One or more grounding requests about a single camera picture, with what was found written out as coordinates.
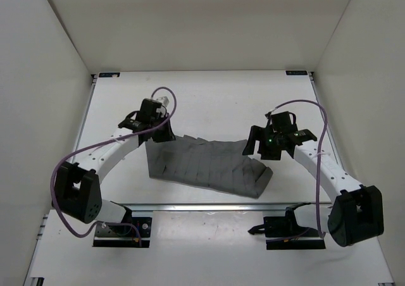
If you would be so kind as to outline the grey pleated skirt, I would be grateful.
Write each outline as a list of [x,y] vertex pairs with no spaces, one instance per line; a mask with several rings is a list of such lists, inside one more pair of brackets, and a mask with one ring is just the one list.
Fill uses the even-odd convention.
[[184,135],[146,142],[149,177],[242,197],[259,198],[273,170],[242,154],[246,140],[204,140]]

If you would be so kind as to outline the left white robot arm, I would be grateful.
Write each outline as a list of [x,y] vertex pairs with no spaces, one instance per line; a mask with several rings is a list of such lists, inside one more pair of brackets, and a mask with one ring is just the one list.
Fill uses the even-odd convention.
[[90,231],[77,232],[66,219],[68,216],[90,228],[106,225],[119,234],[138,231],[128,207],[102,198],[101,183],[125,156],[149,139],[156,142],[173,140],[170,119],[171,114],[160,109],[148,115],[133,111],[110,139],[75,151],[75,154],[86,153],[81,161],[69,162],[71,154],[59,161],[51,175],[51,201],[59,219],[73,236],[81,239]]

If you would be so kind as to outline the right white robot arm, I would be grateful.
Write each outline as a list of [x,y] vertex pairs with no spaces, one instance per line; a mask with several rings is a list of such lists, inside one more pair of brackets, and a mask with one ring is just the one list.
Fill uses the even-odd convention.
[[309,228],[319,229],[341,247],[382,235],[382,193],[374,185],[365,186],[350,176],[317,143],[312,132],[298,130],[295,125],[277,130],[272,126],[251,127],[245,155],[257,152],[261,159],[279,160],[286,151],[316,179],[332,203],[330,207],[308,202],[290,206],[268,229],[284,229],[290,238]]

